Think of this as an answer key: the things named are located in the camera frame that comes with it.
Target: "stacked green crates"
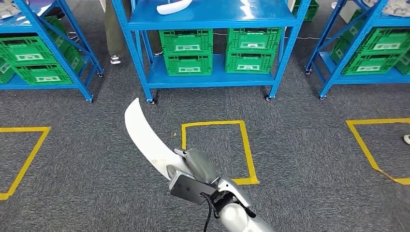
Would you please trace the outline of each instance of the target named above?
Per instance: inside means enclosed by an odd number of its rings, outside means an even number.
[[[282,28],[230,28],[227,73],[270,73]]]
[[[361,14],[358,10],[350,22]],[[364,19],[359,20],[342,34],[330,54],[338,63],[353,42]],[[355,54],[342,71],[343,75],[384,74],[387,73],[403,56],[403,51],[410,47],[410,28],[374,28],[362,41]]]
[[[55,16],[46,17],[46,20],[65,34],[64,27]],[[78,50],[52,30],[47,29],[47,31],[74,71],[79,73],[84,62]],[[2,35],[0,52],[13,70],[28,84],[73,83],[37,34]]]
[[[160,30],[169,76],[211,75],[213,30]]]
[[[292,14],[296,16],[297,11],[299,10],[300,6],[300,0],[296,0],[295,5],[293,7]],[[305,19],[303,21],[305,22],[311,22],[313,20],[313,17],[316,15],[317,11],[319,9],[319,4],[315,0],[310,0],[310,5],[309,8],[307,9]]]
[[[0,57],[0,84],[6,84],[14,75],[10,64]]]

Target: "white object on shelf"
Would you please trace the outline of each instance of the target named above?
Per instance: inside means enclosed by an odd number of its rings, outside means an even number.
[[[346,23],[349,23],[354,12],[356,12],[356,10],[358,9],[360,9],[360,7],[354,1],[347,1],[345,6],[340,11],[339,15]]]
[[[377,0],[362,0],[366,5],[372,7]],[[407,0],[389,0],[384,7],[384,14],[410,17],[410,1]]]
[[[0,19],[18,15],[21,11],[12,3],[0,3]]]
[[[157,6],[157,11],[161,15],[173,14],[173,13],[182,11],[183,9],[187,8],[191,4],[191,2],[192,0],[181,0],[181,1],[170,3],[170,1],[168,0],[168,4]]]

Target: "blue metal shelf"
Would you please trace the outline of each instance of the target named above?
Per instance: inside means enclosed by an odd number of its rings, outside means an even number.
[[[87,86],[90,84],[94,73],[97,71],[98,74],[102,74],[104,69],[102,69],[97,57],[94,55],[91,47],[89,46],[84,34],[82,33],[80,27],[78,26],[76,20],[67,3],[64,0],[30,0],[30,5],[27,5],[24,0],[15,0],[16,5],[21,10],[21,13],[1,20],[0,19],[0,33],[37,33],[42,39],[45,45],[50,49],[50,51],[55,56],[56,60],[60,63],[63,69],[71,77],[74,84],[64,85],[29,85],[24,82],[18,75],[14,77],[6,84],[0,84],[0,89],[67,89],[76,88],[78,89],[86,98],[87,101],[92,101],[92,94],[88,91]],[[70,22],[72,28],[77,33],[83,46],[74,43],[70,38],[67,37],[60,30],[50,25],[43,19],[43,16],[51,10],[54,6],[58,6],[66,15],[68,21]],[[86,55],[83,56],[84,66],[80,73],[77,75],[71,66],[68,64],[64,55],[60,52],[57,46],[54,44],[53,40],[50,38],[49,34],[46,32],[46,28],[43,26],[45,24],[49,29],[54,31],[56,34],[64,38],[71,45],[80,49]],[[85,79],[82,81],[80,79],[81,75],[84,73],[88,63],[91,63],[91,70]]]
[[[160,15],[162,1],[139,0],[128,29],[159,30],[230,27],[293,26],[296,18],[284,0],[197,0],[178,13]]]
[[[84,66],[81,68],[80,72],[78,73],[78,76],[81,77],[84,74],[84,71],[86,70],[86,67],[90,63],[90,57],[89,56],[82,56],[82,59],[84,61]],[[85,86],[88,86],[89,78],[86,79],[86,81],[83,83]],[[64,84],[64,85],[30,85],[27,84],[23,79],[18,74],[14,74],[14,76],[11,78],[11,80],[7,84],[0,84],[0,89],[54,89],[54,88],[78,88],[76,84]]]
[[[160,15],[156,10],[158,5],[166,4],[168,0],[131,0],[132,15],[129,20],[125,16],[121,0],[112,0],[112,3],[146,100],[152,102],[152,89],[183,87],[269,85],[271,86],[269,98],[274,98],[310,0],[301,0],[297,16],[291,13],[285,0],[194,0],[187,9],[169,15]],[[278,66],[274,77],[271,74],[225,73],[224,55],[214,55],[212,76],[168,76],[163,58],[155,57],[152,54],[146,33],[146,30],[160,29],[246,27],[289,27],[290,33],[287,43],[285,43],[284,33],[280,40]],[[149,76],[144,73],[140,33],[142,34],[150,65]]]
[[[171,76],[165,68],[163,56],[154,57],[147,84],[151,88],[269,86],[274,83],[272,74],[238,74],[225,72],[225,55],[213,56],[211,76]]]
[[[330,58],[330,52],[320,52],[320,58],[324,62],[329,73],[332,73],[337,64]],[[396,68],[392,68],[386,74],[367,74],[367,75],[342,75],[336,77],[334,84],[394,84],[410,83],[410,75],[401,74]]]
[[[387,4],[387,0],[379,0],[373,7],[366,6],[361,0],[354,0],[357,5],[360,6],[363,13],[349,23],[345,28],[339,30],[332,38],[327,39],[327,36],[339,15],[340,10],[344,6],[347,0],[339,0],[335,9],[333,10],[326,27],[324,28],[322,35],[313,51],[310,59],[305,66],[307,74],[311,72],[311,67],[318,72],[320,80],[323,82],[323,87],[319,92],[321,98],[326,97],[326,93],[332,87],[332,85],[350,85],[350,84],[391,84],[391,83],[410,83],[410,76],[401,74],[396,68],[392,68],[386,74],[365,74],[365,75],[342,75],[341,72],[345,68],[350,58],[359,47],[360,43],[364,40],[367,34],[373,27],[410,27],[410,17],[397,17],[384,15],[381,13],[384,6]],[[330,59],[329,52],[321,52],[323,48],[331,43],[334,39],[339,37],[342,33],[347,31],[352,25],[356,24],[359,20],[365,18],[362,28],[358,31],[353,42],[349,45],[345,55],[342,57],[339,63],[334,63]],[[330,73],[328,78],[325,78],[321,73],[319,67],[316,65],[317,58],[324,62],[327,70]]]

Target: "sneaker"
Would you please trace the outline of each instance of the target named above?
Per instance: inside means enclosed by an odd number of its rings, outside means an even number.
[[[406,134],[406,135],[403,137],[403,139],[404,139],[404,141],[405,141],[408,145],[410,145],[410,134]]]
[[[119,64],[121,63],[121,59],[117,55],[112,55],[110,62],[111,64]]]

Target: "yellow tape square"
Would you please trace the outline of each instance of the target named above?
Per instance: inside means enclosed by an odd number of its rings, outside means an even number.
[[[256,177],[255,167],[253,165],[252,154],[250,152],[248,133],[246,131],[245,122],[243,120],[233,121],[211,121],[211,122],[192,122],[182,124],[182,149],[187,148],[187,127],[194,126],[210,126],[210,125],[227,125],[227,124],[239,124],[239,128],[242,134],[242,142],[244,145],[245,158],[248,166],[249,177],[247,178],[235,178],[232,179],[237,185],[255,185],[259,184],[259,180]]]
[[[362,137],[360,137],[359,132],[357,132],[356,128],[354,127],[354,125],[387,124],[387,123],[409,123],[410,124],[410,118],[346,120],[346,124],[348,125],[354,137],[356,138],[357,142],[359,143],[360,147],[362,148],[372,168],[386,175],[388,178],[392,179],[393,181],[396,181],[402,185],[410,185],[410,178],[395,178],[389,175],[388,173],[386,173],[385,171],[383,171],[382,169],[380,169],[380,167],[376,163],[376,160],[373,158],[365,142],[363,141]]]
[[[29,168],[31,162],[33,161],[34,157],[37,154],[37,151],[41,147],[41,144],[43,144],[43,141],[49,131],[50,131],[50,127],[3,127],[3,128],[0,128],[0,132],[42,132],[39,140],[37,141],[33,150],[30,152],[29,157],[27,158],[26,162],[24,162],[23,167],[18,172],[9,190],[7,192],[0,193],[0,200],[7,200],[9,196],[11,196],[14,193],[15,189],[17,188],[18,184],[20,183],[21,179],[26,173],[27,168]]]

